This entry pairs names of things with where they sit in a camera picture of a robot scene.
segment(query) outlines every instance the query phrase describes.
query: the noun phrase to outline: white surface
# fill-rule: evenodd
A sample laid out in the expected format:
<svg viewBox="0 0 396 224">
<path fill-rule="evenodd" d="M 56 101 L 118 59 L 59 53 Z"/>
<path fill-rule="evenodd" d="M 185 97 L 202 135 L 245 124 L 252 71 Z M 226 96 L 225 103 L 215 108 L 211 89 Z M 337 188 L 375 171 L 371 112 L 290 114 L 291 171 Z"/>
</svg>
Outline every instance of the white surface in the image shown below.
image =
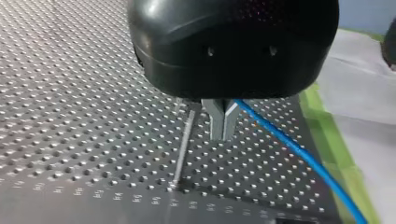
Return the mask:
<svg viewBox="0 0 396 224">
<path fill-rule="evenodd" d="M 395 223 L 396 126 L 334 116 L 381 223 Z"/>
<path fill-rule="evenodd" d="M 396 73 L 370 36 L 339 30 L 318 84 L 329 112 L 396 124 Z"/>
<path fill-rule="evenodd" d="M 382 61 L 379 43 L 339 31 L 318 84 L 381 223 L 395 223 L 396 74 Z"/>
</svg>

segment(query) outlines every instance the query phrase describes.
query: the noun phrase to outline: green tape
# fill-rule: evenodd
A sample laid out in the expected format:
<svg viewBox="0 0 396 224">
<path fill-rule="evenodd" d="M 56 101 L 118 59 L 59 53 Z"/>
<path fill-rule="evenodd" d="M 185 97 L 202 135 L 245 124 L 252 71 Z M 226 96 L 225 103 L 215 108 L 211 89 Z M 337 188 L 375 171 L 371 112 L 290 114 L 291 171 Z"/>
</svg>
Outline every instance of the green tape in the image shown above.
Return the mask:
<svg viewBox="0 0 396 224">
<path fill-rule="evenodd" d="M 325 112 L 317 92 L 318 85 L 300 94 L 300 105 L 324 166 L 349 193 L 369 223 L 380 223 L 361 176 L 361 171 L 347 150 L 330 113 Z M 343 203 L 334 195 L 344 223 L 354 223 Z"/>
</svg>

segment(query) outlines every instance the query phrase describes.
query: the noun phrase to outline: black robot head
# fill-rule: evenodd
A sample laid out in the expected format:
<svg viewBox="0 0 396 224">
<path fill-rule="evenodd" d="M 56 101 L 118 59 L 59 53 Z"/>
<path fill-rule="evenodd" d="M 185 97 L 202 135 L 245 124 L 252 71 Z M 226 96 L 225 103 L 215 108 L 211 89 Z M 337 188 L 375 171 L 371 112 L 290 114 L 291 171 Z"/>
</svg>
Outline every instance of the black robot head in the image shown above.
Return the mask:
<svg viewBox="0 0 396 224">
<path fill-rule="evenodd" d="M 312 84 L 335 37 L 337 0 L 131 0 L 148 81 L 183 98 L 286 97 Z"/>
</svg>

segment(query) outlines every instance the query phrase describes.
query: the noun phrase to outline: blue cable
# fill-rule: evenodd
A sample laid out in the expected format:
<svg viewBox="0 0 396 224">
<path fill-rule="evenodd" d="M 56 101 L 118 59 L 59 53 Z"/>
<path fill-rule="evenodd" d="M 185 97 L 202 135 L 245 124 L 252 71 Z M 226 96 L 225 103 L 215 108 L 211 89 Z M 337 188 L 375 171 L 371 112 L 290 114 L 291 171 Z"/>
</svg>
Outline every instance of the blue cable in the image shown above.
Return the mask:
<svg viewBox="0 0 396 224">
<path fill-rule="evenodd" d="M 239 107 L 247 111 L 247 113 L 253 117 L 255 120 L 259 122 L 259 124 L 264 127 L 267 131 L 272 133 L 275 137 L 277 137 L 280 141 L 282 141 L 286 146 L 288 146 L 294 153 L 299 155 L 301 158 L 308 163 L 312 169 L 314 169 L 318 175 L 320 175 L 326 184 L 338 195 L 342 202 L 344 202 L 345 206 L 355 218 L 358 224 L 367 223 L 366 218 L 359 210 L 358 206 L 352 201 L 352 199 L 347 195 L 347 193 L 343 190 L 343 188 L 337 183 L 337 181 L 329 174 L 329 172 L 324 168 L 319 162 L 315 160 L 315 158 L 309 154 L 308 151 L 300 147 L 297 143 L 295 143 L 291 138 L 289 138 L 285 133 L 280 131 L 275 125 L 273 125 L 270 121 L 263 118 L 260 114 L 254 111 L 249 105 L 247 105 L 242 100 L 234 100 Z"/>
</svg>

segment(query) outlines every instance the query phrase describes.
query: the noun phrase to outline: metal table surface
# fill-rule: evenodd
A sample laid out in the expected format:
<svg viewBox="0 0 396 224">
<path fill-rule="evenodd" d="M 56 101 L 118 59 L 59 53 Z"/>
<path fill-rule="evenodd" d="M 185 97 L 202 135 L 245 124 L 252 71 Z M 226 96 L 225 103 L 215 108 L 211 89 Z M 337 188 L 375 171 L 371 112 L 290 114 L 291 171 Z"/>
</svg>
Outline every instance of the metal table surface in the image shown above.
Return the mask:
<svg viewBox="0 0 396 224">
<path fill-rule="evenodd" d="M 1 223 L 338 223 L 332 193 L 241 113 L 209 140 L 203 111 L 180 190 L 187 112 L 147 83 L 123 0 L 0 1 Z M 249 101 L 317 156 L 297 97 Z"/>
</svg>

